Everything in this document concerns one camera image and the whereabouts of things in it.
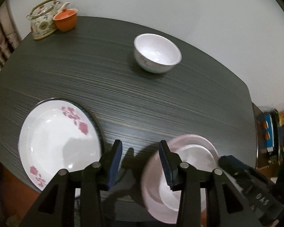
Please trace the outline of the white bowl blue base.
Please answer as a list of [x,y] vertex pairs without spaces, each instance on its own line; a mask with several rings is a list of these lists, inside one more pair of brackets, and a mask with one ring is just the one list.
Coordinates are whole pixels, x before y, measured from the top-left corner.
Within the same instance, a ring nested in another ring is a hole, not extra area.
[[161,74],[179,64],[182,54],[171,40],[161,35],[144,33],[134,39],[134,58],[144,70]]

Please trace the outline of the cluttered side shelf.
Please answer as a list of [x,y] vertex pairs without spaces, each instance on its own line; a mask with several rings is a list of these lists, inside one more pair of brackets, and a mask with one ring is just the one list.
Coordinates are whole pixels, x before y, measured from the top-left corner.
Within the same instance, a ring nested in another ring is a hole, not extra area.
[[257,131],[256,168],[280,164],[284,153],[284,112],[273,108],[261,110],[253,104],[253,113]]

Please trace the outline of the wooden chair back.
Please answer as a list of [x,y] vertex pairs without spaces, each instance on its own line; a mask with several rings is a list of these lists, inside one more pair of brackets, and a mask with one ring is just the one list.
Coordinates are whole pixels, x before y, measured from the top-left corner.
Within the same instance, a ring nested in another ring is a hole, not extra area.
[[20,42],[9,0],[5,0],[0,7],[0,71]]

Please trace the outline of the white plate pink flowers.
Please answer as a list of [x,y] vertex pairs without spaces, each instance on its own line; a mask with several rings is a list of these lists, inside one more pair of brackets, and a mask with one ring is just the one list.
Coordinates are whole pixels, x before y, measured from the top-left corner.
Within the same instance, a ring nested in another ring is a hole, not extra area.
[[101,157],[94,127],[75,108],[83,128],[63,115],[61,106],[74,107],[64,101],[40,105],[24,119],[18,139],[22,166],[32,184],[43,190],[60,169],[69,172],[84,169]]

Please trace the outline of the blue floral plate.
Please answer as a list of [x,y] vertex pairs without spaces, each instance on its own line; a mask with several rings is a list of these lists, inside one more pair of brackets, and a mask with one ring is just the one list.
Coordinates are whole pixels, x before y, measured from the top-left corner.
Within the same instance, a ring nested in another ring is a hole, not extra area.
[[64,101],[68,103],[69,105],[74,106],[73,108],[70,107],[70,110],[69,110],[69,107],[61,106],[61,110],[64,116],[74,120],[74,124],[78,126],[79,129],[83,128],[83,126],[82,124],[80,124],[81,117],[75,112],[75,108],[79,109],[83,113],[83,115],[87,118],[87,120],[91,123],[91,125],[95,129],[95,132],[99,140],[100,153],[103,154],[105,152],[105,144],[106,144],[106,139],[105,139],[103,128],[101,127],[94,113],[86,109],[83,105],[81,105],[77,101],[73,101],[67,98],[62,98],[62,97],[52,97],[52,98],[39,101],[36,105],[34,105],[34,107],[30,110],[30,112],[32,112],[34,109],[36,109],[40,105],[43,105],[44,103],[49,103],[49,102],[54,102],[54,101]]

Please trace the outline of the orange lidded cup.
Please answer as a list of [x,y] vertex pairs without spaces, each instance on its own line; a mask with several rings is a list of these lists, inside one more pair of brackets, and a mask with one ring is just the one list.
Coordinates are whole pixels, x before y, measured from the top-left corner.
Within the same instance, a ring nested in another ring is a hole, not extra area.
[[77,22],[77,12],[75,8],[63,8],[61,12],[53,17],[55,26],[61,32],[68,32],[75,28]]

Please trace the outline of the white bowl pink base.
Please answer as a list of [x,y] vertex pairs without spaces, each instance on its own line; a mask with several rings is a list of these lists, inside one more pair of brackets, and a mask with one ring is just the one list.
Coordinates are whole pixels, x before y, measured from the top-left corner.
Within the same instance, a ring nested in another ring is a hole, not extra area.
[[[182,161],[187,162],[198,170],[212,172],[218,167],[213,154],[204,146],[198,144],[177,145],[170,147],[172,152],[179,154]],[[179,211],[180,191],[173,192],[167,184],[162,172],[158,192],[163,204],[173,212]]]

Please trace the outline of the floral ceramic teapot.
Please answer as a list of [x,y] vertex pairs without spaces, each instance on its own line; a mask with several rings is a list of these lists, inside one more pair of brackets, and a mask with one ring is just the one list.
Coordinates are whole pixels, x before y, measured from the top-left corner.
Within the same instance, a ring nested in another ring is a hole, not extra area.
[[30,28],[34,40],[41,40],[57,30],[53,17],[66,8],[69,2],[61,3],[58,0],[46,0],[35,6],[27,19],[30,21]]

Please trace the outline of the large pink bowl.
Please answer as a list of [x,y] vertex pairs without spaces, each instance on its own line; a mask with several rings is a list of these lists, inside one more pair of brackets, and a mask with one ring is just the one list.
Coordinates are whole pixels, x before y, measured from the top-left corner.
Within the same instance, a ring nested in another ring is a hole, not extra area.
[[[219,155],[213,144],[199,135],[182,135],[167,142],[169,147],[176,147],[177,145],[189,145],[198,144],[207,148],[214,156],[217,164]],[[148,212],[158,221],[175,224],[177,220],[178,212],[173,212],[168,209],[161,201],[158,188],[161,180],[163,169],[159,157],[159,153],[156,152],[149,161],[146,163],[142,178],[141,178],[141,192],[144,201],[144,205]]]

